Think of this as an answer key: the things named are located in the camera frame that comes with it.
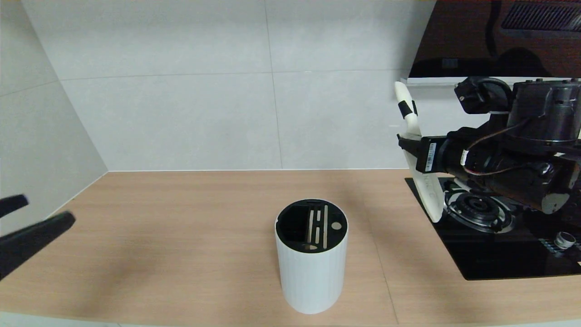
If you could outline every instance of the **white cylindrical container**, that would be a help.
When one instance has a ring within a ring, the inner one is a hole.
[[[348,225],[339,207],[308,199],[287,206],[275,222],[282,292],[296,311],[316,314],[343,289]]]

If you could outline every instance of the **gas stove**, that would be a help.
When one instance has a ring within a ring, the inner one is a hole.
[[[406,182],[421,205],[413,180]],[[440,178],[446,205],[432,226],[468,280],[581,274],[578,183],[570,201],[546,215],[505,197],[468,191],[453,178]]]

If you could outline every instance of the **wooden countertop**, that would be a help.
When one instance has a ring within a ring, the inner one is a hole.
[[[149,325],[482,325],[581,318],[581,276],[466,281],[406,170],[108,173],[77,223],[0,283],[0,310]],[[285,302],[273,223],[302,198],[349,219],[345,285],[318,315]]]

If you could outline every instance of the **stove knob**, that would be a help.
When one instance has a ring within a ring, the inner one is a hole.
[[[557,237],[555,238],[555,245],[563,250],[566,250],[575,245],[576,241],[577,240],[573,235],[566,232],[558,232]]]

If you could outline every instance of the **cable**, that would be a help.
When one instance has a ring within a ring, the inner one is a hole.
[[[480,79],[476,82],[476,85],[480,86],[481,84],[485,83],[494,84],[503,89],[504,94],[507,97],[508,111],[510,111],[512,109],[512,90],[510,89],[510,86],[508,86],[507,83],[499,79],[495,79],[493,77],[486,77],[484,79]]]
[[[529,118],[524,119],[523,121],[519,122],[516,125],[510,126],[510,127],[506,127],[505,129],[501,129],[501,130],[496,131],[496,132],[494,132],[492,134],[488,134],[488,135],[483,136],[483,137],[477,139],[476,141],[470,143],[470,145],[466,148],[466,150],[462,151],[462,157],[460,159],[460,165],[462,166],[462,168],[464,169],[464,171],[467,172],[467,173],[469,173],[469,174],[471,174],[471,175],[474,175],[474,176],[490,176],[490,175],[495,175],[495,174],[498,174],[498,173],[508,172],[509,170],[513,170],[513,169],[522,167],[522,166],[514,166],[514,167],[509,167],[509,168],[497,170],[495,172],[482,173],[482,172],[477,172],[477,171],[468,169],[468,168],[466,168],[465,165],[466,165],[466,158],[468,157],[468,153],[470,152],[470,149],[472,147],[474,147],[478,143],[480,143],[480,142],[482,142],[484,140],[487,140],[487,139],[489,139],[491,137],[494,137],[494,136],[497,136],[497,135],[506,133],[509,130],[515,129],[517,127],[520,127],[520,126],[524,125],[525,123],[528,123],[528,121],[529,121]]]

